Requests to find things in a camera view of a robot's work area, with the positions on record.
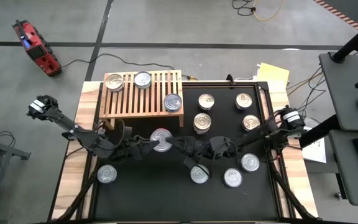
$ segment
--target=gray floor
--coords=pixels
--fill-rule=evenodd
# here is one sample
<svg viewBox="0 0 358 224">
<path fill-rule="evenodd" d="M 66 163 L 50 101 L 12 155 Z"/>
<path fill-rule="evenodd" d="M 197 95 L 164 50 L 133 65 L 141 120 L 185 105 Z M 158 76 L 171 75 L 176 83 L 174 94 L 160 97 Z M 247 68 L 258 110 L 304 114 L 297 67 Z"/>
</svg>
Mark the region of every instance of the gray floor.
<svg viewBox="0 0 358 224">
<path fill-rule="evenodd" d="M 11 28 L 15 19 L 27 19 L 50 42 L 94 42 L 107 0 L 1 1 L 0 41 L 17 41 Z M 261 16 L 272 14 L 278 1 L 259 1 Z M 357 31 L 312 0 L 286 0 L 283 11 L 270 22 L 238 16 L 230 1 L 220 0 L 115 0 L 103 42 L 219 43 L 342 45 Z M 53 48 L 61 64 L 76 58 L 89 60 L 93 48 Z M 318 55 L 327 50 L 229 50 L 229 49 L 114 49 L 129 62 L 160 63 L 181 69 L 201 80 L 251 76 L 257 63 L 290 71 L 291 84 L 309 78 L 319 67 Z M 0 220 L 8 223 L 44 222 L 49 213 L 63 154 L 67 146 L 52 123 L 25 115 L 37 96 L 49 94 L 73 118 L 88 65 L 76 62 L 59 77 L 49 78 L 28 58 L 22 47 L 0 47 L 0 131 L 12 131 L 16 146 L 32 152 L 29 161 L 12 160 L 0 192 Z M 92 80 L 106 72 L 163 70 L 126 65 L 115 58 L 97 60 Z M 310 89 L 290 95 L 300 106 Z M 308 115 L 323 121 L 334 113 L 328 92 L 308 107 Z M 358 222 L 358 207 L 336 201 L 332 175 L 311 174 L 310 181 L 320 216 L 328 220 Z"/>
</svg>

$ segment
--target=red battery charger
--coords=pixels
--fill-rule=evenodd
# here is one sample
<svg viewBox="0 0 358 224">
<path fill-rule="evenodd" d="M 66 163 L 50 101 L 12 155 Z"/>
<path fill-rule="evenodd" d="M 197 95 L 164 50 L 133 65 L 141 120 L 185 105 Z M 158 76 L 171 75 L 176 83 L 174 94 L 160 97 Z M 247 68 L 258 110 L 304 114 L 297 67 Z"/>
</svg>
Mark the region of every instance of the red battery charger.
<svg viewBox="0 0 358 224">
<path fill-rule="evenodd" d="M 62 72 L 62 66 L 48 42 L 30 22 L 16 20 L 16 24 L 12 26 L 25 52 L 48 76 L 52 77 Z"/>
</svg>

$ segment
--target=wooden slatted shelf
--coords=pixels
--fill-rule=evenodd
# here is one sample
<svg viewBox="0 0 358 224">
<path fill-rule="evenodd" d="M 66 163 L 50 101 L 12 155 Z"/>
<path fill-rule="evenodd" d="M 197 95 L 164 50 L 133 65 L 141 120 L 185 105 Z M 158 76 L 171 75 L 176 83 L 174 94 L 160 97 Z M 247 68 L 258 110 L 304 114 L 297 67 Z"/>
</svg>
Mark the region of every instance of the wooden slatted shelf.
<svg viewBox="0 0 358 224">
<path fill-rule="evenodd" d="M 147 89 L 137 88 L 134 76 L 138 72 L 105 73 L 104 81 L 111 74 L 122 75 L 124 88 L 119 92 L 110 91 L 103 85 L 99 118 L 110 129 L 114 129 L 115 118 L 140 118 L 153 116 L 178 116 L 183 127 L 183 105 L 177 112 L 168 112 L 164 107 L 164 98 L 176 93 L 183 99 L 181 70 L 149 71 L 151 85 Z"/>
</svg>

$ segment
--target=silver can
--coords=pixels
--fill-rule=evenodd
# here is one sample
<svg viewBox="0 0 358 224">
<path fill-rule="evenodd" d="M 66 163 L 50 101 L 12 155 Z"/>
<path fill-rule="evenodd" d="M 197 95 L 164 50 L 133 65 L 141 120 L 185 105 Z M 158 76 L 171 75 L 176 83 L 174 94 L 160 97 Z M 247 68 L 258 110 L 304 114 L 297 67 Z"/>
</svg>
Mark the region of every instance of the silver can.
<svg viewBox="0 0 358 224">
<path fill-rule="evenodd" d="M 211 123 L 211 117 L 208 114 L 199 113 L 194 117 L 193 127 L 197 134 L 204 134 L 211 127 Z"/>
<path fill-rule="evenodd" d="M 223 181 L 228 187 L 238 187 L 242 183 L 240 171 L 235 168 L 229 168 L 223 175 Z"/>
<path fill-rule="evenodd" d="M 254 115 L 247 115 L 245 116 L 245 118 L 242 120 L 242 127 L 246 130 L 246 131 L 250 131 L 256 127 L 260 126 L 260 121 L 259 118 L 257 118 Z"/>
<path fill-rule="evenodd" d="M 201 165 L 198 164 L 198 166 L 193 166 L 193 168 L 191 168 L 190 171 L 190 177 L 191 179 L 194 181 L 194 183 L 196 184 L 203 184 L 208 180 L 208 175 L 209 175 L 209 170 Z"/>
<path fill-rule="evenodd" d="M 259 159 L 252 153 L 247 153 L 241 158 L 241 166 L 247 172 L 253 172 L 259 168 Z"/>
<path fill-rule="evenodd" d="M 172 138 L 171 132 L 163 128 L 156 129 L 152 133 L 150 140 L 160 141 L 160 144 L 156 145 L 154 147 L 154 150 L 156 150 L 157 152 L 167 152 L 172 147 L 172 144 L 166 142 L 166 138 Z"/>
<path fill-rule="evenodd" d="M 168 94 L 164 98 L 164 107 L 168 112 L 177 112 L 181 108 L 181 98 L 178 94 Z"/>
<path fill-rule="evenodd" d="M 117 178 L 117 170 L 112 165 L 101 166 L 98 170 L 98 180 L 102 184 L 108 184 Z"/>
<path fill-rule="evenodd" d="M 236 97 L 236 106 L 240 110 L 246 110 L 252 104 L 252 98 L 247 93 L 240 93 Z"/>
<path fill-rule="evenodd" d="M 124 88 L 124 79 L 121 75 L 111 74 L 107 77 L 104 84 L 113 92 L 121 91 Z"/>
<path fill-rule="evenodd" d="M 138 72 L 134 78 L 137 88 L 146 89 L 150 87 L 152 76 L 148 72 Z"/>
<path fill-rule="evenodd" d="M 214 102 L 215 102 L 214 97 L 209 94 L 202 94 L 198 98 L 198 105 L 203 110 L 210 110 L 214 105 Z"/>
</svg>

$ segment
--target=yellow paper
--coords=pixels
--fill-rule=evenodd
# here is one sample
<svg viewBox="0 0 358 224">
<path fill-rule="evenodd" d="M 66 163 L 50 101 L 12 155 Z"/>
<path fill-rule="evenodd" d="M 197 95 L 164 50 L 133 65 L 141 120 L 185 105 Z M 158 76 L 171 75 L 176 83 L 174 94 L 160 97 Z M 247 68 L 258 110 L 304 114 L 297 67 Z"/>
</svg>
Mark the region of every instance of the yellow paper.
<svg viewBox="0 0 358 224">
<path fill-rule="evenodd" d="M 258 71 L 257 79 L 260 82 L 267 82 L 272 80 L 280 80 L 284 82 L 284 88 L 287 87 L 288 77 L 290 76 L 290 71 L 283 68 L 278 68 L 273 65 L 266 63 L 261 63 Z"/>
</svg>

